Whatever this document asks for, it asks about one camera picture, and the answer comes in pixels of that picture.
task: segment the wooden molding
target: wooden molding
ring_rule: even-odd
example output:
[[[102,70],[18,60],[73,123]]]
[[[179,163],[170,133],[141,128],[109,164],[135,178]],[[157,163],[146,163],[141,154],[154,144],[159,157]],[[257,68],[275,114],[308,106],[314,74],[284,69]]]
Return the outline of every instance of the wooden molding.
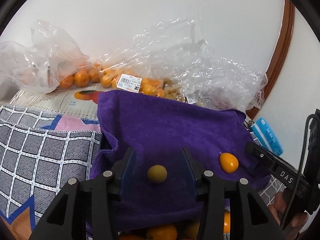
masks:
[[[284,64],[285,58],[287,57],[287,53],[289,50],[292,30],[294,23],[294,5],[290,0],[284,0],[284,12],[282,18],[282,26],[280,30],[279,39],[273,52],[273,56],[270,61],[269,68],[266,72],[268,77],[268,83],[264,87],[264,99],[266,100],[276,83],[276,80],[281,72],[282,66]],[[254,107],[250,110],[247,110],[247,115],[253,119],[259,109]]]

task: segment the barcode sticker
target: barcode sticker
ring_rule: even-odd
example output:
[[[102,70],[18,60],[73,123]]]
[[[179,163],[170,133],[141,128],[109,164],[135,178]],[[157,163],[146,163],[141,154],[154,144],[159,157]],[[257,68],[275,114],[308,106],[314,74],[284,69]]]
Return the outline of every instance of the barcode sticker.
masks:
[[[196,99],[196,97],[193,94],[186,94],[186,98],[187,98],[189,105],[193,105],[198,102],[198,100]]]
[[[117,88],[127,90],[134,93],[139,93],[142,78],[137,78],[135,76],[122,74],[119,78]]]

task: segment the silver bolt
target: silver bolt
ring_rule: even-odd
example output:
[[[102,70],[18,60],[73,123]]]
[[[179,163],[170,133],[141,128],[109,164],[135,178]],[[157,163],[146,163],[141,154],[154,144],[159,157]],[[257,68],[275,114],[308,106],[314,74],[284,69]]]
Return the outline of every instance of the silver bolt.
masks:
[[[207,177],[212,177],[213,176],[213,172],[212,171],[205,171],[204,175]]]
[[[112,176],[112,171],[105,171],[105,172],[103,173],[103,176],[105,176],[105,177],[110,177],[110,176]]]
[[[73,185],[73,184],[75,184],[76,182],[77,182],[77,179],[76,179],[76,178],[71,178],[71,179],[68,180],[68,183],[69,183],[70,185]]]
[[[245,178],[241,178],[239,181],[242,185],[247,185],[249,183],[248,180]]]

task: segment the gray cord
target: gray cord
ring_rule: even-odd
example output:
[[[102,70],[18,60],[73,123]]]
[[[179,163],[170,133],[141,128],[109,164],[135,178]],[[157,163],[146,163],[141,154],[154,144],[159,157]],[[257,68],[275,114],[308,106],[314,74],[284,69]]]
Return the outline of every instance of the gray cord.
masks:
[[[299,185],[300,178],[301,178],[301,175],[302,175],[302,166],[303,166],[304,156],[306,154],[306,148],[307,148],[309,122],[313,118],[315,118],[318,121],[318,124],[320,124],[320,119],[315,114],[311,114],[311,115],[309,115],[307,117],[305,129],[304,129],[304,135],[303,135],[303,145],[302,145],[301,158],[300,158],[300,163],[299,163],[299,168],[298,168],[297,181],[296,181],[296,184],[294,185],[294,190],[292,192],[290,202],[287,205],[287,208],[285,209],[285,212],[284,212],[284,216],[283,216],[283,218],[281,220],[280,227],[281,227],[282,230],[284,229],[284,223],[285,223],[285,220],[286,220],[286,218],[287,218],[287,216],[289,214],[289,211],[290,211],[290,208],[292,206],[292,203],[293,203],[293,200],[295,198],[295,195],[297,193],[298,185]]]

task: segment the purple towel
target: purple towel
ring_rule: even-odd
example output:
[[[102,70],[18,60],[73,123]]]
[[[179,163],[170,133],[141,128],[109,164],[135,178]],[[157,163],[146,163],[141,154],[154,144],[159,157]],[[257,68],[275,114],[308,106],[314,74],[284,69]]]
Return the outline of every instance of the purple towel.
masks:
[[[262,189],[270,175],[244,147],[252,141],[239,111],[213,111],[195,105],[121,90],[99,94],[98,119],[112,150],[101,150],[91,169],[91,178],[111,168],[132,146],[137,153],[130,196],[113,207],[118,231],[146,228],[194,219],[202,204],[188,194],[180,174],[177,154],[187,147],[206,169],[221,178],[247,178],[255,189]],[[239,168],[225,173],[220,153],[229,152],[239,160]],[[148,183],[147,171],[155,165],[166,167],[162,184]]]

